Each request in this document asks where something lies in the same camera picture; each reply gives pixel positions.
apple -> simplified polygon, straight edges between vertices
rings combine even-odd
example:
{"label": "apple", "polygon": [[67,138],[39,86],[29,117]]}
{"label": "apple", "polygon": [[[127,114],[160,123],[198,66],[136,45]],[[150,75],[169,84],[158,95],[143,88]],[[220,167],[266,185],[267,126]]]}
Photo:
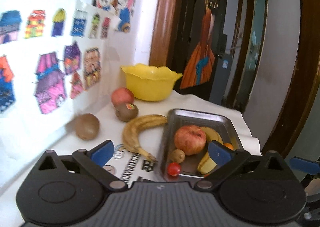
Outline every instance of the apple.
{"label": "apple", "polygon": [[183,150],[186,156],[198,154],[203,150],[205,143],[205,132],[196,125],[183,126],[174,134],[176,148]]}
{"label": "apple", "polygon": [[115,107],[122,103],[133,103],[134,95],[129,89],[121,87],[111,94],[111,102]]}

banana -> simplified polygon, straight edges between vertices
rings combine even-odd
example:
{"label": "banana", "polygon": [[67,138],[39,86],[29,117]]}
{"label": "banana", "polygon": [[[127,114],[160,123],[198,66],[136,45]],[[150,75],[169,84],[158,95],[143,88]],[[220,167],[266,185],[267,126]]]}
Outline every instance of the banana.
{"label": "banana", "polygon": [[[222,138],[218,132],[209,127],[201,127],[201,129],[205,132],[207,137],[207,143],[209,144],[212,140],[217,140],[221,144],[223,144]],[[200,174],[207,174],[212,169],[215,168],[217,164],[210,158],[208,151],[205,153],[204,157],[201,159],[198,164],[197,170]]]}
{"label": "banana", "polygon": [[145,151],[139,143],[139,133],[148,128],[166,124],[167,118],[162,115],[145,115],[130,120],[122,131],[122,144],[130,152],[144,156],[148,161],[156,163],[156,158]]}

yellow bowl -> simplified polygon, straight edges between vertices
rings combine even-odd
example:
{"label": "yellow bowl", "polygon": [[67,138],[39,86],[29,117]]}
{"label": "yellow bowl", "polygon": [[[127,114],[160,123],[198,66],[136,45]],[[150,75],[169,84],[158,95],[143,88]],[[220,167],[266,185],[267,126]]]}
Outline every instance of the yellow bowl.
{"label": "yellow bowl", "polygon": [[127,88],[137,99],[162,101],[169,97],[174,84],[182,77],[168,67],[155,67],[144,64],[121,66],[125,72]]}

red and yellow house drawing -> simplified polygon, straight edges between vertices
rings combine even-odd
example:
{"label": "red and yellow house drawing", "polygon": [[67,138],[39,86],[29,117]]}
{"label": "red and yellow house drawing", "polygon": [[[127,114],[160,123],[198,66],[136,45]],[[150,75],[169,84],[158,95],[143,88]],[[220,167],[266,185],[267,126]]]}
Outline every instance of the red and yellow house drawing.
{"label": "red and yellow house drawing", "polygon": [[44,19],[44,10],[34,10],[28,18],[25,38],[42,36],[44,30]]}

stainless steel tray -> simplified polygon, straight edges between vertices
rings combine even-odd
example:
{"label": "stainless steel tray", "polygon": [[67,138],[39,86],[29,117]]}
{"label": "stainless steel tray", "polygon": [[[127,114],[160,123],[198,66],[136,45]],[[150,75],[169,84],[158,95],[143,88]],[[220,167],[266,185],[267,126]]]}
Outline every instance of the stainless steel tray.
{"label": "stainless steel tray", "polygon": [[155,167],[155,173],[160,181],[176,182],[189,181],[194,185],[204,176],[197,172],[197,166],[207,151],[207,147],[197,155],[186,156],[185,161],[181,163],[181,173],[177,177],[172,177],[167,174],[167,166],[171,163],[169,154],[176,149],[174,145],[174,134],[182,126],[197,125],[199,127],[207,126],[217,131],[223,143],[231,143],[235,149],[243,148],[236,133],[232,122],[217,114],[191,111],[184,109],[173,109],[168,113],[168,124],[164,129],[160,150],[157,155],[159,162]]}

